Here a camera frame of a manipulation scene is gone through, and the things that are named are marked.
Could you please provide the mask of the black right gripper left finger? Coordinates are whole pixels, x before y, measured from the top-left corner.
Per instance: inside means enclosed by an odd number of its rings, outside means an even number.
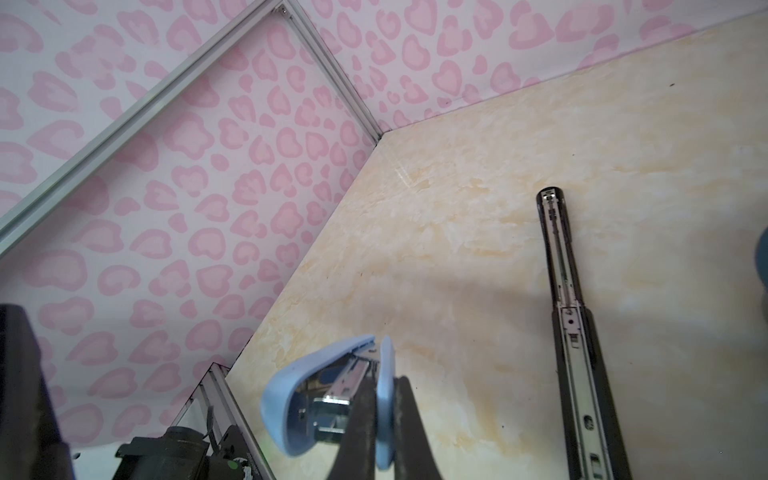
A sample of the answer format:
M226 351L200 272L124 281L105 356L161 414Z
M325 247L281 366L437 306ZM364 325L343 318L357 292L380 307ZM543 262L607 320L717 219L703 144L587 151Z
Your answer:
M376 419L375 382L364 378L353 399L348 424L327 480L375 478Z

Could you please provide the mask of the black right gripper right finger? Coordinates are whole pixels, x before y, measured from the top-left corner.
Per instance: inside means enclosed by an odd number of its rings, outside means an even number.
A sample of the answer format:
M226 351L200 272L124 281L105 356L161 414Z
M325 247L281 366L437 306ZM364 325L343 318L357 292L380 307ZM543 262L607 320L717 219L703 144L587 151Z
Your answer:
M395 379L393 436L396 480L442 480L410 380Z

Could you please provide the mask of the light blue mini stapler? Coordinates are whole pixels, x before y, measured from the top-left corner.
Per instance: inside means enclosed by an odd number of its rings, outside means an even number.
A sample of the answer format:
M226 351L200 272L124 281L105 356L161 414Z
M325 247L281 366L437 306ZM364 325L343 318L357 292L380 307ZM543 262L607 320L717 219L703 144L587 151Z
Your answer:
M375 464L394 459L395 349L386 336L362 335L332 343L278 371L260 400L264 426L285 455L305 454L318 442L339 444L364 379L373 381Z

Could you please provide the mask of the black long stapler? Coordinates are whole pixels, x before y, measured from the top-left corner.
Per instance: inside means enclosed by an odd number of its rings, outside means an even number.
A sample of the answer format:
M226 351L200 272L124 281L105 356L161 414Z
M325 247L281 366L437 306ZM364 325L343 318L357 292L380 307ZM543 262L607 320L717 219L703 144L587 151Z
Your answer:
M630 479L629 459L592 312L584 303L562 189L536 195L569 477Z

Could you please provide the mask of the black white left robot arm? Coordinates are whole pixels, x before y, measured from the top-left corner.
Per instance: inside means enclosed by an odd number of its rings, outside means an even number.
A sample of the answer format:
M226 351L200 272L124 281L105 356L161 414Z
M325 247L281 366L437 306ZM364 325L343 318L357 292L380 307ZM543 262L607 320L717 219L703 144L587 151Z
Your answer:
M72 479L42 372L42 353L26 311L1 306L1 477Z

